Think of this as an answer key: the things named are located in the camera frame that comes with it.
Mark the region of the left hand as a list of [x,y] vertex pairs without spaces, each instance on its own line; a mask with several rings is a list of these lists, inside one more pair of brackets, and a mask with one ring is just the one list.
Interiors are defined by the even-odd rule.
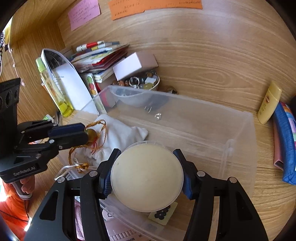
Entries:
[[30,177],[20,180],[20,183],[22,184],[22,192],[27,193],[27,194],[33,193],[33,191],[35,189],[35,177],[34,176],[30,176]]

